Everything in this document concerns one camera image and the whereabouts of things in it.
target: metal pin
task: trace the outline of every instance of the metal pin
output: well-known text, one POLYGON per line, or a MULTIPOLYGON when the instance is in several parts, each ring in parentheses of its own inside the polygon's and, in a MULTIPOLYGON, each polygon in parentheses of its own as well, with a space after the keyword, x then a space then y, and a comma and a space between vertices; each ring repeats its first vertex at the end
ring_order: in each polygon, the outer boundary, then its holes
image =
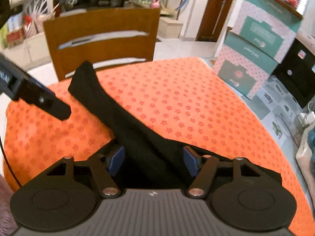
POLYGON ((116 195, 118 192, 119 192, 118 189, 114 187, 107 187, 103 190, 103 193, 108 196, 116 195))
POLYGON ((193 188, 188 191, 191 196, 202 196, 204 194, 204 190, 200 188, 193 188))

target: ridged surface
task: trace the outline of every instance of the ridged surface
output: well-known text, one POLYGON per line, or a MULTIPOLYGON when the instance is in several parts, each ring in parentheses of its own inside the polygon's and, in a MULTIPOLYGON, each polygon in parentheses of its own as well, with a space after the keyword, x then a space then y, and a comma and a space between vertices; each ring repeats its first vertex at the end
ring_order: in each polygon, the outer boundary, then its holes
POLYGON ((181 190, 129 189, 117 199, 104 200, 92 217, 63 232, 19 229, 14 236, 293 236, 288 230, 243 232, 218 220, 203 200, 189 199, 181 190))

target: orange tablecloth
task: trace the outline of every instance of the orange tablecloth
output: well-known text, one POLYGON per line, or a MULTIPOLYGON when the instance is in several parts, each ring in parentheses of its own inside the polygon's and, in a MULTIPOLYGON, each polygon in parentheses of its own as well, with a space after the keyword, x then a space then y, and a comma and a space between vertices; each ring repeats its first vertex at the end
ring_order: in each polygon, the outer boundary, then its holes
MULTIPOLYGON (((161 136, 196 145, 281 173, 297 200, 290 230, 314 236, 315 223, 303 190, 284 154, 242 100, 198 58, 132 64, 97 73, 106 92, 161 136)), ((59 121, 24 101, 8 106, 5 152, 25 184, 66 155, 86 160, 113 135, 67 91, 70 79, 50 89, 71 106, 59 121)), ((17 185, 5 166, 5 178, 17 185)))

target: teal box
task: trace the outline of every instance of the teal box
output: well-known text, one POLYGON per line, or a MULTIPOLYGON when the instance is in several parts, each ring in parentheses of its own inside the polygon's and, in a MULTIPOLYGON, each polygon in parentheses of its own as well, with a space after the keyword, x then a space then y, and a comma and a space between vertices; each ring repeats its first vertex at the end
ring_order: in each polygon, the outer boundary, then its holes
POLYGON ((275 0, 244 0, 232 31, 281 63, 300 24, 301 19, 275 0))
POLYGON ((252 99, 278 63, 256 46, 229 32, 213 72, 252 99))

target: washing machine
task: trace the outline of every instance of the washing machine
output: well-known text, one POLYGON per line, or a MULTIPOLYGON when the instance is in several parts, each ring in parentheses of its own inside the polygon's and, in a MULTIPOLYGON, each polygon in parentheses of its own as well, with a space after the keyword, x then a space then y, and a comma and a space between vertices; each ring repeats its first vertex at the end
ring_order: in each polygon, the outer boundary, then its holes
POLYGON ((304 108, 315 96, 315 37, 300 29, 288 54, 273 75, 304 108))

